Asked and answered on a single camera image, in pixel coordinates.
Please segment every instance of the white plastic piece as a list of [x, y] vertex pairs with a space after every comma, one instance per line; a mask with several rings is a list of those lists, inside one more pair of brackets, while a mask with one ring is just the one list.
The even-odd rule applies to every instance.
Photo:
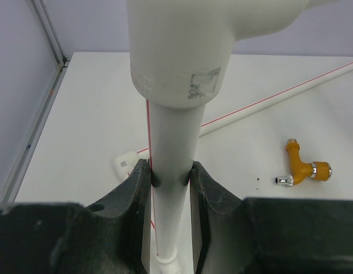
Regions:
[[177, 249], [175, 247], [175, 255], [170, 259], [164, 260], [156, 255], [157, 268], [162, 274], [182, 274], [183, 267], [177, 257]]
[[136, 151], [128, 151], [114, 159], [114, 169], [118, 178], [123, 182], [129, 177], [139, 160]]
[[149, 102], [147, 108], [157, 254], [169, 259], [175, 251], [205, 106], [178, 110]]

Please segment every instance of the yellow pipe fitting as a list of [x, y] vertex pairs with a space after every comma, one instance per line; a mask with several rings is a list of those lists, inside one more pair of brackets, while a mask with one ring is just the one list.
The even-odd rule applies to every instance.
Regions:
[[332, 175], [332, 168], [326, 162], [304, 163], [299, 157], [300, 145], [295, 139], [287, 141], [286, 150], [289, 153], [290, 171], [293, 175], [276, 177], [275, 182], [291, 187], [300, 184], [305, 178], [310, 177], [317, 181], [327, 181]]

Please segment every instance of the brass connector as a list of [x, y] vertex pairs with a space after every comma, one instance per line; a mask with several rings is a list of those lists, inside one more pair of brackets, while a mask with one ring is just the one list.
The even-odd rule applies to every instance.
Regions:
[[289, 153], [290, 171], [293, 174], [276, 177], [275, 182], [287, 187], [300, 184], [305, 178], [310, 177], [317, 181], [327, 181], [332, 175], [330, 164], [326, 162], [304, 163], [299, 157], [301, 149], [297, 140], [289, 139], [287, 141], [286, 150]]

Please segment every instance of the red line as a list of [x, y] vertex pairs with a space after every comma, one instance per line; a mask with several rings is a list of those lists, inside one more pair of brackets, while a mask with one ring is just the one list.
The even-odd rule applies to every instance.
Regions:
[[276, 97], [276, 96], [278, 96], [278, 95], [281, 95], [281, 94], [283, 94], [283, 93], [285, 93], [285, 92], [287, 92], [287, 91], [290, 91], [290, 90], [292, 90], [292, 89], [294, 89], [294, 88], [297, 88], [297, 87], [299, 87], [299, 86], [302, 86], [302, 85], [304, 85], [304, 84], [306, 84], [306, 83], [312, 82], [312, 81], [314, 81], [314, 80], [316, 80], [316, 79], [318, 79], [318, 78], [321, 78], [321, 77], [323, 77], [323, 76], [326, 76], [327, 74], [330, 74], [330, 73], [335, 72], [335, 71], [337, 71], [337, 70], [343, 69], [344, 67], [347, 67], [347, 66], [349, 66], [349, 65], [351, 65], [351, 64], [353, 64], [353, 62], [351, 62], [351, 63], [349, 63], [349, 64], [347, 64], [347, 65], [344, 65], [344, 66], [342, 66], [342, 67], [336, 68], [336, 69], [334, 69], [334, 70], [332, 70], [332, 71], [329, 71], [329, 72], [327, 72], [327, 73], [325, 73], [325, 74], [322, 74], [322, 75], [320, 75], [320, 76], [317, 76], [317, 77], [315, 77], [315, 78], [313, 78], [313, 79], [310, 79], [310, 80], [308, 80], [308, 81], [305, 81], [305, 82], [303, 82], [303, 83], [301, 83], [301, 84], [298, 84], [298, 85], [296, 85], [296, 86], [294, 86], [294, 87], [288, 88], [287, 90], [283, 90], [283, 91], [281, 91], [281, 92], [279, 92], [279, 93], [276, 93], [276, 94], [274, 94], [274, 95], [272, 95], [272, 96], [270, 96], [270, 97], [267, 97], [267, 98], [265, 98], [265, 99], [262, 99], [262, 100], [260, 100], [260, 101], [258, 101], [258, 102], [256, 102], [256, 103], [250, 104], [250, 105], [248, 105], [248, 106], [246, 106], [246, 107], [243, 107], [243, 108], [241, 108], [241, 109], [239, 109], [239, 110], [233, 111], [233, 112], [231, 112], [231, 113], [229, 113], [229, 114], [226, 114], [226, 115], [224, 115], [224, 116], [222, 116], [222, 117], [219, 117], [219, 118], [217, 118], [217, 119], [215, 119], [215, 120], [212, 120], [212, 121], [210, 121], [210, 122], [208, 122], [208, 123], [205, 123], [205, 124], [202, 125], [202, 127], [203, 127], [203, 126], [206, 126], [207, 124], [211, 124], [211, 123], [214, 123], [214, 122], [216, 122], [216, 121], [218, 121], [218, 120], [221, 120], [221, 119], [223, 119], [223, 118], [226, 118], [226, 117], [228, 117], [228, 116], [230, 116], [230, 115], [232, 115], [232, 114], [235, 114], [235, 113], [237, 113], [237, 112], [240, 112], [240, 111], [242, 111], [242, 110], [245, 110], [246, 108], [253, 107], [253, 106], [255, 106], [256, 104], [260, 104], [260, 103], [262, 103], [262, 102], [264, 102], [264, 101], [266, 101], [266, 100], [269, 100], [269, 99], [271, 99], [271, 98], [273, 98], [273, 97]]
[[143, 150], [137, 151], [137, 153], [141, 153], [141, 152], [146, 151], [146, 150], [148, 150], [148, 147], [143, 149]]

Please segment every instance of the sticker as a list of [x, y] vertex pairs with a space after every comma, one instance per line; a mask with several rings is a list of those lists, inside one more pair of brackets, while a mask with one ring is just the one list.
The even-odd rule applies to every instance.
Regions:
[[207, 93], [213, 93], [216, 89], [218, 76], [221, 68], [208, 72], [201, 72], [192, 75], [189, 89], [189, 99], [205, 97]]

